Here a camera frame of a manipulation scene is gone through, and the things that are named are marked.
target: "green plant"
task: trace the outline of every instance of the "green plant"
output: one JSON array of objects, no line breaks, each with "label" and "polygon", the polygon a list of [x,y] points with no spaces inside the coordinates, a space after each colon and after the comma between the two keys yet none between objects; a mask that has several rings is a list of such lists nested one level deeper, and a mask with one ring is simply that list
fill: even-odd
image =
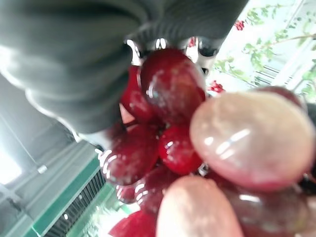
[{"label": "green plant", "polygon": [[307,101],[316,100],[316,59],[313,59],[314,65],[310,70],[303,74],[303,81],[307,81],[306,86],[302,89]]},{"label": "green plant", "polygon": [[[266,5],[264,7],[251,8],[245,21],[251,25],[261,25],[264,23],[264,18],[272,17],[274,19],[277,10],[282,7],[289,7],[290,5]],[[273,46],[279,43],[283,43],[290,40],[299,40],[298,45],[300,46],[305,42],[307,38],[316,38],[316,34],[309,32],[309,27],[314,22],[316,12],[307,12],[304,19],[302,17],[296,17],[287,29],[276,31],[270,40],[263,41],[258,38],[255,44],[247,43],[243,47],[242,52],[250,56],[250,62],[254,70],[260,72],[264,69],[266,62],[270,62],[275,55],[273,52]],[[289,38],[289,31],[296,29],[299,23],[303,23],[303,35]],[[214,69],[228,73],[238,79],[250,81],[250,78],[240,69],[235,68],[233,65],[234,58],[229,56],[224,60],[217,60],[214,64]]]},{"label": "green plant", "polygon": [[268,18],[269,16],[272,19],[275,18],[277,10],[281,7],[289,7],[290,5],[266,5],[264,7],[253,7],[247,12],[246,22],[252,26],[264,24],[262,18]]},{"label": "green plant", "polygon": [[218,70],[221,73],[230,74],[238,79],[249,81],[250,78],[246,76],[246,74],[237,69],[235,66],[232,65],[234,58],[229,56],[224,60],[216,60],[214,63],[214,69]]}]

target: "grape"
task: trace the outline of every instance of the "grape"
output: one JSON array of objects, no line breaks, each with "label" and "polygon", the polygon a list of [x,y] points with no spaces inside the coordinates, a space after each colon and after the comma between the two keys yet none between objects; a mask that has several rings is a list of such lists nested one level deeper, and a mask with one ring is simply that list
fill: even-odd
[{"label": "grape", "polygon": [[315,130],[307,115],[272,93],[223,93],[204,102],[190,137],[210,168],[250,189],[288,187],[314,159]]},{"label": "grape", "polygon": [[202,164],[191,144],[188,125],[174,125],[165,130],[158,147],[162,162],[177,174],[189,174]]},{"label": "grape", "polygon": [[140,79],[147,101],[167,123],[190,122],[205,100],[202,73],[177,49],[153,52],[142,66]]},{"label": "grape", "polygon": [[143,124],[130,127],[104,152],[103,174],[116,185],[131,185],[141,179],[158,159],[157,129]]},{"label": "grape", "polygon": [[118,222],[110,231],[112,237],[155,237],[156,219],[143,211],[130,214]]},{"label": "grape", "polygon": [[143,96],[137,82],[139,67],[131,65],[129,67],[129,81],[121,103],[126,110],[132,114],[140,123],[160,123],[158,116]]},{"label": "grape", "polygon": [[138,181],[135,196],[140,208],[149,213],[157,214],[166,189],[178,177],[162,165]]},{"label": "grape", "polygon": [[258,87],[255,89],[256,91],[263,91],[263,92],[272,92],[272,93],[276,93],[282,97],[284,97],[285,99],[293,102],[294,104],[296,104],[299,107],[304,107],[302,102],[300,101],[299,97],[297,95],[295,95],[292,91],[281,87],[281,86],[265,86],[265,87]]},{"label": "grape", "polygon": [[132,204],[135,200],[135,185],[116,186],[116,193],[118,199],[125,204]]},{"label": "grape", "polygon": [[226,195],[246,237],[293,236],[306,227],[309,218],[306,199],[294,188],[255,192],[235,186],[214,172],[206,178],[213,179]]},{"label": "grape", "polygon": [[[308,116],[311,119],[314,127],[316,127],[316,105],[307,104]],[[299,185],[307,195],[316,194],[316,159],[314,158],[314,165],[312,169],[305,174],[304,178],[300,181]]]},{"label": "grape", "polygon": [[212,181],[185,176],[175,181],[162,200],[157,237],[242,237],[225,195]]}]

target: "green leaf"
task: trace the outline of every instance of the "green leaf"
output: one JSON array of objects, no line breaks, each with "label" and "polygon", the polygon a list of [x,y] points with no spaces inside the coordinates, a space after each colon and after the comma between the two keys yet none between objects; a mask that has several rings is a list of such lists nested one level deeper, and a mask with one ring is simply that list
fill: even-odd
[{"label": "green leaf", "polygon": [[257,44],[261,44],[261,42],[262,42],[261,38],[258,38]]},{"label": "green leaf", "polygon": [[271,50],[267,50],[267,58],[272,59],[273,57],[273,52]]},{"label": "green leaf", "polygon": [[234,60],[234,58],[231,57],[231,56],[229,56],[229,57],[227,58],[227,62],[229,62],[229,63],[233,62],[233,60]]},{"label": "green leaf", "polygon": [[272,19],[275,18],[276,14],[277,14],[277,9],[275,8],[275,9],[273,9],[273,11],[272,11]]},{"label": "green leaf", "polygon": [[253,46],[250,43],[247,43],[244,48],[245,49],[252,49]]},{"label": "green leaf", "polygon": [[306,38],[300,38],[300,41],[298,42],[298,46],[301,46],[306,41]]},{"label": "green leaf", "polygon": [[242,70],[239,70],[239,69],[236,69],[236,70],[233,70],[232,73],[234,75],[237,75],[237,76],[242,76],[244,75],[244,72]]}]

